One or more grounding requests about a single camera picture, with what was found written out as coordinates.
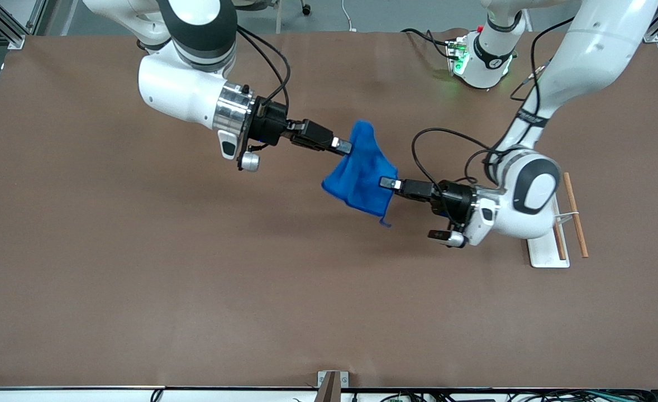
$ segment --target white wire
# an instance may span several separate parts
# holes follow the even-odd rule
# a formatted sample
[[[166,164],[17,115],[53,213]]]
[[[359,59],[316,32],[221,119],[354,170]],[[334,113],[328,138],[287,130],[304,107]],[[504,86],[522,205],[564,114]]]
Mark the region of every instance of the white wire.
[[[349,13],[346,12],[346,8],[344,7],[344,0],[341,0],[341,9],[344,10],[344,15],[346,16],[346,20],[349,22],[349,31],[353,31],[354,28],[352,28],[351,25],[351,17],[349,16]]]

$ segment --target black button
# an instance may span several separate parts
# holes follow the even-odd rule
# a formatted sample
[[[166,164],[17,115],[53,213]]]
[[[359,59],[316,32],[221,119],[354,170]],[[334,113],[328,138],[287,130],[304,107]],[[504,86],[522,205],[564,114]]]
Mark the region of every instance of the black button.
[[[483,219],[486,221],[492,221],[493,220],[493,211],[491,211],[488,208],[483,208],[480,210],[483,214]]]
[[[224,153],[225,155],[234,155],[235,145],[229,141],[222,141],[222,153]]]

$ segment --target blue fabric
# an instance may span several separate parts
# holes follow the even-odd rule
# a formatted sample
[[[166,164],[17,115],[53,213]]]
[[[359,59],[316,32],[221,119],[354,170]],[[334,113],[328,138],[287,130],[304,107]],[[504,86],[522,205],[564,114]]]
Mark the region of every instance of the blue fabric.
[[[398,170],[378,147],[370,122],[357,121],[349,141],[351,153],[324,178],[322,188],[352,208],[381,217],[383,224],[393,191],[378,183],[382,176],[398,179]]]

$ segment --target brown tabletop surface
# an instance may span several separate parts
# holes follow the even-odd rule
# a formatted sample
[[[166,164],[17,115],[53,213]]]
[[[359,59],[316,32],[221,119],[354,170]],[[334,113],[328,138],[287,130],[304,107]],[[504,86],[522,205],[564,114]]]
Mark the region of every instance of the brown tabletop surface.
[[[291,118],[344,138],[368,119],[414,179],[423,128],[500,138],[531,38],[487,92],[415,36],[269,37],[292,63]],[[541,40],[539,64],[560,38]],[[230,79],[268,94],[270,69],[239,44]],[[532,268],[496,233],[446,249],[426,239],[444,220],[402,198],[387,229],[321,189],[328,152],[283,141],[237,171],[214,132],[143,103],[141,57],[129,36],[29,37],[7,56],[0,386],[303,386],[342,369],[354,386],[658,387],[655,44],[538,143],[571,173],[590,249],[580,259],[567,226],[565,270]],[[475,150],[442,133],[418,145],[437,178]]]

